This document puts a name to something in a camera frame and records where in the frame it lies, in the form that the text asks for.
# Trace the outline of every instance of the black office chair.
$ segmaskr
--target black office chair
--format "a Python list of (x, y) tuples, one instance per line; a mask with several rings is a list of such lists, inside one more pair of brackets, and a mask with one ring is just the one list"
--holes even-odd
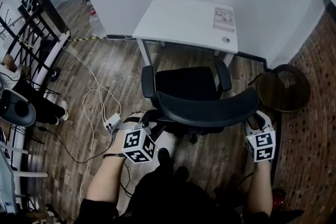
[(220, 99), (223, 91), (231, 89), (231, 77), (223, 62), (216, 63), (219, 87), (216, 89), (210, 67), (193, 67), (160, 71), (155, 76), (152, 66), (142, 69), (142, 92), (156, 108), (150, 121), (164, 125), (167, 132), (182, 138), (191, 134), (196, 143), (197, 134), (220, 133), (224, 127), (251, 117), (258, 108), (254, 88)]

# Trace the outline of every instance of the chair backrest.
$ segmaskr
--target chair backrest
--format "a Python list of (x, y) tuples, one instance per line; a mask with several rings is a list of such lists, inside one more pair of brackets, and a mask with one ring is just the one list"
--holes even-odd
[(180, 99), (156, 91), (152, 101), (171, 120), (195, 127), (225, 127), (243, 122), (257, 111), (259, 103), (254, 88), (214, 101)]

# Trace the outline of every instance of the white desk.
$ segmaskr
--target white desk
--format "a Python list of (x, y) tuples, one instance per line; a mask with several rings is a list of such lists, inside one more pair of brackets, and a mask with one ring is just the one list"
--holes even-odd
[(226, 52), (228, 66), (238, 52), (236, 25), (234, 31), (214, 28), (215, 7), (232, 10), (232, 7), (195, 0), (153, 0), (133, 37), (138, 41), (147, 66), (152, 65), (145, 40), (174, 42)]

